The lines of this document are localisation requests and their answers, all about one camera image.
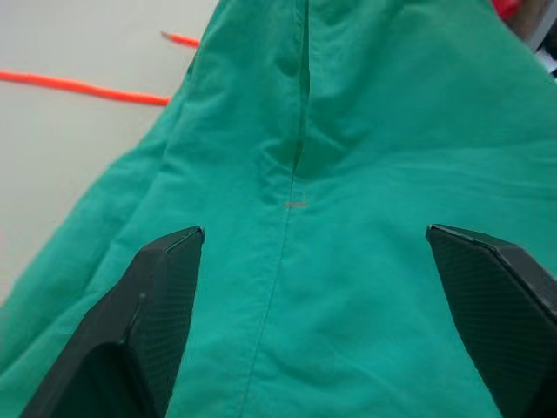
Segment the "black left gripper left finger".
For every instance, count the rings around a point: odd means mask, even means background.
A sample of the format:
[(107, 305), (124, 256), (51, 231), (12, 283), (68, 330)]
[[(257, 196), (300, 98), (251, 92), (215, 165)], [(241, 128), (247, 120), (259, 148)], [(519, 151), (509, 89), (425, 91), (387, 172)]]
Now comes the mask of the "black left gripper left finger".
[(190, 331), (199, 226), (141, 248), (88, 312), (23, 417), (164, 417)]

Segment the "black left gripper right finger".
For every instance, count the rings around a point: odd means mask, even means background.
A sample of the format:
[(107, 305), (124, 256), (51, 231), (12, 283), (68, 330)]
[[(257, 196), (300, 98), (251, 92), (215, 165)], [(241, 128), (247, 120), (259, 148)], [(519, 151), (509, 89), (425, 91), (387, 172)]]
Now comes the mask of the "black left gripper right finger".
[(556, 280), (523, 247), (432, 224), (453, 322), (504, 417), (556, 415)]

